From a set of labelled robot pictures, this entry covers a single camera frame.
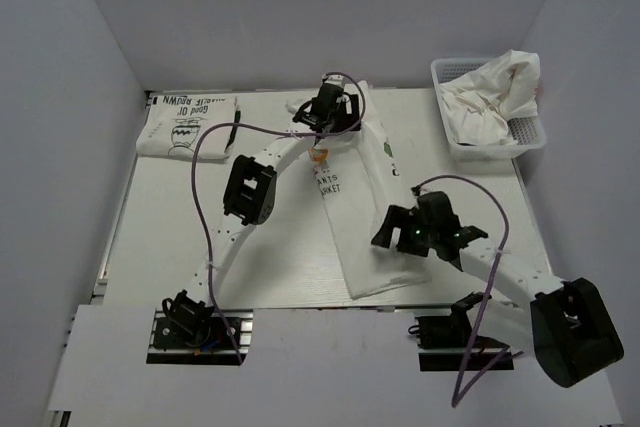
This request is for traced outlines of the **white cartoon print t-shirt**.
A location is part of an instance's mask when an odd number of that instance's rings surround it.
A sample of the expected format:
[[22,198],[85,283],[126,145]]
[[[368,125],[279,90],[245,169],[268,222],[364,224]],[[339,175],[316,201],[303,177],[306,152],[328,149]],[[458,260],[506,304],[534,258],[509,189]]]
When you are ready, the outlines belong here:
[[328,219],[346,289],[352,299],[431,280],[426,261],[371,244],[388,207],[409,207],[413,197],[402,180],[392,146],[362,80],[349,93],[363,92],[361,128],[321,141],[301,158],[308,163]]

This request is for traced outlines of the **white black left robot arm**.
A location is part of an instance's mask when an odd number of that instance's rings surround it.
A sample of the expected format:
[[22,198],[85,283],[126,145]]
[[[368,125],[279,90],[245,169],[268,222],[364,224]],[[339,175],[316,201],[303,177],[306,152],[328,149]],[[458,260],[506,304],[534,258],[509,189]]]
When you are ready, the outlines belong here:
[[210,319],[224,326],[224,336],[238,350],[232,327],[215,298],[215,281],[230,269],[240,248],[257,226],[266,222],[275,207],[276,184],[281,174],[317,143],[341,138],[358,131],[366,112],[366,96],[357,81],[355,94],[346,91],[345,74],[331,72],[323,77],[316,96],[304,102],[294,113],[285,131],[270,130],[234,122],[232,129],[247,129],[274,137],[274,141],[254,156],[235,158],[223,195],[222,218],[211,230],[206,222],[197,193],[196,168],[199,151],[207,136],[224,124],[207,129],[198,140],[192,158],[190,183],[196,212],[204,230],[206,263],[199,267],[187,288],[162,301],[165,318],[172,331],[195,348],[208,345],[217,336]]

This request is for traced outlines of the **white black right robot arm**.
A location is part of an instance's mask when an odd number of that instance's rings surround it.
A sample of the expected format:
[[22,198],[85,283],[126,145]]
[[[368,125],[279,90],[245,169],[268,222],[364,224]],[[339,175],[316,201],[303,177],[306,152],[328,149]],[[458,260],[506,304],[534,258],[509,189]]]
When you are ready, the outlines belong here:
[[480,339],[533,354],[544,373],[568,388],[620,361],[624,347],[597,287],[563,280],[498,248],[476,226],[464,226],[448,196],[428,192],[412,208],[389,206],[373,236],[375,247],[405,256],[429,253],[507,297],[474,292],[446,317],[420,321],[426,349],[472,346]]

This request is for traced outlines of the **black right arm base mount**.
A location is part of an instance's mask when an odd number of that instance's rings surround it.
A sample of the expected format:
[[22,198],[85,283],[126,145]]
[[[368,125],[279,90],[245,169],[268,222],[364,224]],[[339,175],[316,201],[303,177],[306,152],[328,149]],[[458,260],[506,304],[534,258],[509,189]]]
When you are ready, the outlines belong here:
[[[407,330],[416,341],[421,372],[457,372],[463,360],[471,327],[463,327],[451,316],[416,317]],[[506,345],[478,336],[471,350],[467,370],[479,372]]]

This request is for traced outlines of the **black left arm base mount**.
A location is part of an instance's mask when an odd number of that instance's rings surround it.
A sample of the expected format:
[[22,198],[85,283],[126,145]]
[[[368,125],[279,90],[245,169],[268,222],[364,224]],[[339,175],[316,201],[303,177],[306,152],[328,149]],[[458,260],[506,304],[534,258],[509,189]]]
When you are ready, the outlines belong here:
[[240,366],[248,354],[253,314],[221,317],[203,301],[179,292],[155,312],[146,362],[151,365]]

